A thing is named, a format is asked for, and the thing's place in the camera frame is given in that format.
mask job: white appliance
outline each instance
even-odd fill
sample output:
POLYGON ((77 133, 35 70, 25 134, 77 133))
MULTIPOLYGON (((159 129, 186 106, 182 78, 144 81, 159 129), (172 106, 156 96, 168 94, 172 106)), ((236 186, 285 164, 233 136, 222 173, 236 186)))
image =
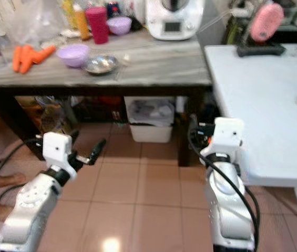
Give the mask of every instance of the white appliance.
POLYGON ((200 28, 205 0, 146 0, 146 26, 154 38, 184 40, 200 28))

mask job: trash bin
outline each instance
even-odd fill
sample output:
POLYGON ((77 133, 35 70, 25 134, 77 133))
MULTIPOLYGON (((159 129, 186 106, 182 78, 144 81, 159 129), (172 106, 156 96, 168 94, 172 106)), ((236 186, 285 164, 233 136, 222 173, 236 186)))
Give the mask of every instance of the trash bin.
POLYGON ((175 108, 172 99, 125 97, 131 134, 136 142, 167 143, 172 134, 175 108))

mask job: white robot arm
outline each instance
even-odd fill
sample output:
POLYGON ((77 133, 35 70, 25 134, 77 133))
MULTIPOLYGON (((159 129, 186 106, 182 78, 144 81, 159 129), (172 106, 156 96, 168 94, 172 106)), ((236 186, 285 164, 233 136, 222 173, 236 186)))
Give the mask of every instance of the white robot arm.
POLYGON ((200 158, 200 161, 208 168, 204 191, 210 206, 209 218, 214 252, 254 251, 254 228, 258 228, 258 223, 254 227, 251 213, 242 198, 225 178, 206 164, 207 162, 216 166, 230 179, 241 195, 245 195, 238 166, 244 124, 239 119, 216 118, 214 125, 200 123, 197 126, 195 123, 192 127, 192 146, 196 137, 211 137, 209 145, 196 152, 206 159, 204 161, 200 158))
POLYGON ((83 164, 93 165, 106 140, 97 144, 89 158, 71 152, 71 137, 59 133, 43 136, 43 157, 48 170, 21 188, 16 204, 0 233, 0 251, 36 252, 48 217, 56 206, 62 187, 74 180, 83 164))

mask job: plastic bag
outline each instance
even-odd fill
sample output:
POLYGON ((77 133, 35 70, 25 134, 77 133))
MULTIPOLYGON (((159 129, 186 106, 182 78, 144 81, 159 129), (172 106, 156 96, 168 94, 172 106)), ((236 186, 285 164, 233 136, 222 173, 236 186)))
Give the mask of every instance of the plastic bag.
POLYGON ((174 106, 168 100, 136 100, 129 106, 129 122, 168 127, 174 122, 174 106))
POLYGON ((15 44, 38 47, 43 41, 57 36, 66 25, 57 1, 28 0, 14 13, 8 36, 15 44))

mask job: bottle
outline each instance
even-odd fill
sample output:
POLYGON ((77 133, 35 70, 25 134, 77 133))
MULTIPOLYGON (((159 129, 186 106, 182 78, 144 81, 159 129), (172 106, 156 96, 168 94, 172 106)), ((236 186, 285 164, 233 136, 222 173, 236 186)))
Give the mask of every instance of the bottle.
POLYGON ((80 37, 82 40, 88 40, 90 38, 90 32, 87 27, 85 12, 78 4, 74 4, 74 11, 77 27, 80 31, 80 37))
POLYGON ((61 7, 64 10, 64 14, 65 14, 71 28, 76 29, 77 28, 77 22, 76 22, 76 19, 75 19, 75 11, 74 11, 74 8, 73 8, 73 0, 62 0, 61 7))

